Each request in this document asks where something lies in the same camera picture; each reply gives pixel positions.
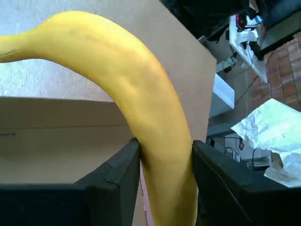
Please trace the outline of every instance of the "banana peel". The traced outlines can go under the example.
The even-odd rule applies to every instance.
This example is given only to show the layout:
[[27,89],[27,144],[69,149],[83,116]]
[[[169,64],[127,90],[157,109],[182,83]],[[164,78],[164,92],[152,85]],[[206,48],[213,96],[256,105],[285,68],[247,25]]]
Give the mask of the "banana peel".
[[148,48],[104,17],[67,11],[30,31],[0,36],[0,63],[31,58],[63,65],[111,96],[141,144],[155,225],[195,225],[190,132],[178,96]]

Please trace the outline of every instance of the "brick wall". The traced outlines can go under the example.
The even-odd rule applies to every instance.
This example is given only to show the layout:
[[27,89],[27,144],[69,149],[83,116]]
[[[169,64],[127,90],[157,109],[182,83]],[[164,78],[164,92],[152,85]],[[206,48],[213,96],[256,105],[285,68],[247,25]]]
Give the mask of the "brick wall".
[[268,83],[257,79],[251,87],[250,111],[274,98],[301,111],[301,32],[265,56]]

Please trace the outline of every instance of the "banana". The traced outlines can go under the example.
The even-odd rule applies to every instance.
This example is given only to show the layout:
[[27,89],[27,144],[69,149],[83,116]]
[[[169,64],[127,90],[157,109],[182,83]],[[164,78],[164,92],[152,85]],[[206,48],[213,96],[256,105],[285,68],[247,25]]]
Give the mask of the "banana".
[[141,144],[155,225],[195,225],[190,132],[178,96],[148,48],[104,17],[67,11],[30,31],[0,36],[1,63],[31,58],[63,65],[112,97]]

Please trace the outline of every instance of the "desk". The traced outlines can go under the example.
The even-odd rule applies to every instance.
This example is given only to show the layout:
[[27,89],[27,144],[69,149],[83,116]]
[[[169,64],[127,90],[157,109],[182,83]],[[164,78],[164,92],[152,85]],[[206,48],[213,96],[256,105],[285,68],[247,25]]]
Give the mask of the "desk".
[[235,91],[218,74],[215,74],[210,117],[225,113],[235,107]]
[[254,72],[265,82],[267,82],[267,71],[265,68],[264,61],[259,61],[251,50],[250,46],[247,45],[246,49],[241,44],[237,44],[237,27],[236,27],[236,16],[230,17],[229,24],[230,37],[229,42],[235,51],[243,58],[243,60],[254,70]]

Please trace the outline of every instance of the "crumpled paper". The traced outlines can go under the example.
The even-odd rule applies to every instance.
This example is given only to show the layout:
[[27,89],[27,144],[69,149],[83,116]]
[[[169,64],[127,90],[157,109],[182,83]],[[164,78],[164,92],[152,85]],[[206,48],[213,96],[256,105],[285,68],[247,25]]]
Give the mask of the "crumpled paper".
[[287,187],[301,187],[301,113],[270,99],[232,127],[253,148],[280,155],[264,176]]

